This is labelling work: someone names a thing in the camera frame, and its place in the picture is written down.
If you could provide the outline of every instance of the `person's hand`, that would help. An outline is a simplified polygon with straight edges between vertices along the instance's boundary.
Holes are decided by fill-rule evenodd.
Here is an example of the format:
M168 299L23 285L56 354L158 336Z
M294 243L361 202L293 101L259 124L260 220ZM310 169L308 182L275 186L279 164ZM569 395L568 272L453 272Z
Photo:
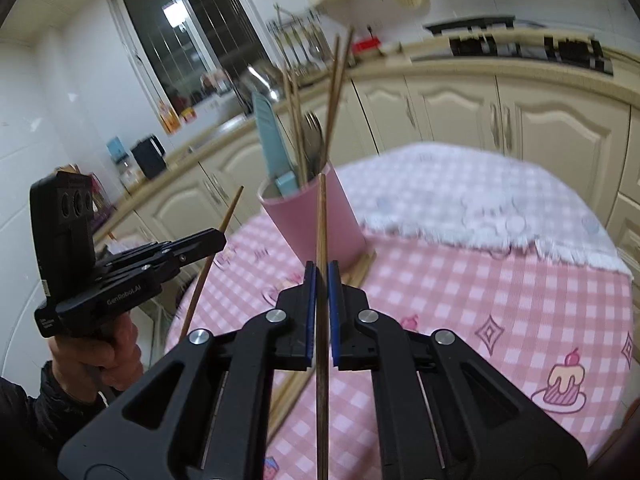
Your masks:
M55 336L49 338L52 372L58 384L70 396L92 403L98 393L84 365L102 367L102 382L116 390L126 390L142 375L138 329L129 314L114 322L113 343L97 339Z

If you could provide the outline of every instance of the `window frame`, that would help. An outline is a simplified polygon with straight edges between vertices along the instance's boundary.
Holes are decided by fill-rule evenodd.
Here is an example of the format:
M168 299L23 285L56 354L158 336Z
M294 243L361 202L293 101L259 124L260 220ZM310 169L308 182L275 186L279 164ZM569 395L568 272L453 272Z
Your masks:
M147 99L149 100L156 114L159 116L158 100L161 100L165 105L171 108L173 108L173 105L171 104L171 101L169 101L169 98L164 91L164 88L162 88L160 80L158 79L158 76L156 75L151 62L146 56L146 52L142 46L140 38L138 37L133 22L131 21L129 11L127 10L124 0L109 1L111 6L111 13L114 17L116 28L118 29L118 33L120 34L122 44L127 51L129 62L131 63L134 72L136 73L136 76L143 88L143 91L145 92ZM204 38L206 38L206 35L204 34L204 31L202 30L202 27L200 26L200 23L198 22L196 15L191 8L190 2L188 0L173 1L182 1L187 9L188 18L184 22L184 26L206 69L211 72L215 72L216 70L220 69L222 66L219 63L216 54L213 52L209 41L204 40ZM242 8L244 9L244 12L249 18L249 21L254 28L256 35L258 36L258 40L267 53L267 56L272 63L278 64L280 59L279 53L276 49L275 44L273 43L269 31L267 30L266 24L260 18L260 15L258 14L257 9L254 6L254 3L251 0L239 1L242 5ZM194 109L198 110L198 108L200 108L201 106L206 106L215 99L217 99L216 95L207 96L202 101L194 105Z

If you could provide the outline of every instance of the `pink cup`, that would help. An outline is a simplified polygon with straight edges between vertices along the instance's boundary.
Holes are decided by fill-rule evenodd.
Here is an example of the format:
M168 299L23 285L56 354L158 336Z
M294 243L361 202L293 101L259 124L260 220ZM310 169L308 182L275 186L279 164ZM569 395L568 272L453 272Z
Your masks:
M327 256L329 261L338 260L345 270L366 250L367 243L334 167L327 164L322 172L326 175ZM280 196L275 184L266 180L258 190L258 200L302 264L314 262L318 179L286 197Z

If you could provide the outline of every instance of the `countertop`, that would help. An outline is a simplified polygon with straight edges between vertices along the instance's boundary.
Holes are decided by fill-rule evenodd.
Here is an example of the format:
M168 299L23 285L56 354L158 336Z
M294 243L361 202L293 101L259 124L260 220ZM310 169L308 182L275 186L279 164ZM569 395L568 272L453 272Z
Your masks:
M608 49L612 57L614 76L607 76L571 66L556 63L487 57L433 59L411 62L409 50L404 54L393 54L366 61L347 72L346 78L354 81L383 77L418 77L428 75L490 75L531 79L569 86L616 99L640 108L640 59L633 55ZM421 51L415 45L410 51L419 56ZM327 91L326 80L300 91L300 101L305 103ZM273 106L276 113L286 109L286 102ZM151 198L158 190L193 168L201 160L213 155L217 150L234 142L255 129L254 118L236 121L233 127L212 126L195 139L167 157L167 169L150 182L142 184L132 195L121 199L117 211L94 235L94 240L104 238L121 220Z

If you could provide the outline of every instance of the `silver bolt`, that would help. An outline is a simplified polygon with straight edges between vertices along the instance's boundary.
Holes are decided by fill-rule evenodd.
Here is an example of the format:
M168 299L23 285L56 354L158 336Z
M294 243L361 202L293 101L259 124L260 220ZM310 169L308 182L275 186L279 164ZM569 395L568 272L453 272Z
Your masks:
M270 323L279 323L287 319L287 313L279 308L274 308L267 312L267 321Z
M374 323L378 320L378 313L375 310L361 310L358 313L358 319L363 323Z
M438 330L435 338L436 342L441 345L450 345L456 340L456 336L451 330Z
M189 341L194 345L201 345L209 340L209 332L203 328L197 328L189 334Z

